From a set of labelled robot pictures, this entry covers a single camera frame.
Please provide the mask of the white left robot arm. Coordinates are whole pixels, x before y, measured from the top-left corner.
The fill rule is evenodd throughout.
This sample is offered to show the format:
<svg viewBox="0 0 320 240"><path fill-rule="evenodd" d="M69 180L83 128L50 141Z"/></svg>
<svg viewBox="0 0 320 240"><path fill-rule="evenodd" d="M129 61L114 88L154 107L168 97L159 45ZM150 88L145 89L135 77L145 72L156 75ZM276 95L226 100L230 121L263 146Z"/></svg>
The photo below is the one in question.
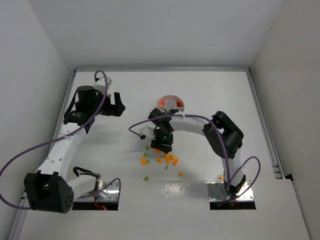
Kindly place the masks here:
<svg viewBox="0 0 320 240"><path fill-rule="evenodd" d="M119 92L114 103L105 95L104 86L83 85L76 89L64 113L60 139L53 145L46 160L35 173L24 178L29 206L35 211L67 213L75 200L98 195L104 187L101 175L74 167L76 177L67 180L73 156L95 122L96 115L119 117L126 109Z"/></svg>

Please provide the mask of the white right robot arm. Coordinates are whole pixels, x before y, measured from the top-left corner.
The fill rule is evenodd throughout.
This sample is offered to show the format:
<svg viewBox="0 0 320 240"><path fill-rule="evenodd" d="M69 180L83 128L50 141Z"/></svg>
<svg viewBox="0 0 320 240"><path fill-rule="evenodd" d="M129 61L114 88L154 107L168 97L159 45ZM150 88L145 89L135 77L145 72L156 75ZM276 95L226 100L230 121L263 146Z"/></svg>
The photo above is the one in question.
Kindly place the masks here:
<svg viewBox="0 0 320 240"><path fill-rule="evenodd" d="M151 147L168 154L172 151L173 132L184 131L204 136L213 152L221 157L226 194L235 198L246 181L241 170L241 161L237 151L243 145L243 132L222 111L209 119L195 114L183 114L177 109L165 113L158 108L153 109L149 116L155 128L151 134Z"/></svg>

